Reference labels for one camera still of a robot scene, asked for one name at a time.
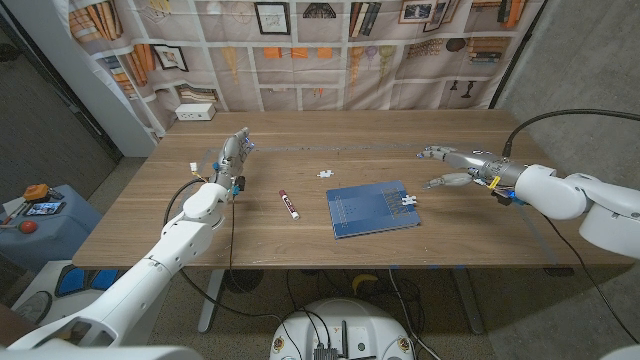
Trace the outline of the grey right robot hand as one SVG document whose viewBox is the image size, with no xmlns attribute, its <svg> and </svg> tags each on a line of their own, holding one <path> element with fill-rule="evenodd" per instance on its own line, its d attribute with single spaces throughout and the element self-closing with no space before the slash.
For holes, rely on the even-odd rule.
<svg viewBox="0 0 640 360">
<path fill-rule="evenodd" d="M 424 189 L 437 186 L 465 186 L 471 182 L 494 187 L 514 187 L 526 170 L 525 165 L 490 152 L 465 152 L 446 146 L 427 146 L 417 157 L 438 160 L 461 170 L 429 180 L 423 185 Z"/>
</svg>

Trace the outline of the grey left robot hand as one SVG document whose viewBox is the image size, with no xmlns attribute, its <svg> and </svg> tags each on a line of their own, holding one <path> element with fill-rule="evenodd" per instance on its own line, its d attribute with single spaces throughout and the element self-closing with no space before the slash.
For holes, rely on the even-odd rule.
<svg viewBox="0 0 640 360">
<path fill-rule="evenodd" d="M 249 134 L 249 128 L 244 127 L 225 141 L 214 163 L 213 183 L 230 189 L 233 180 L 242 174 L 244 162 L 254 148 Z"/>
</svg>

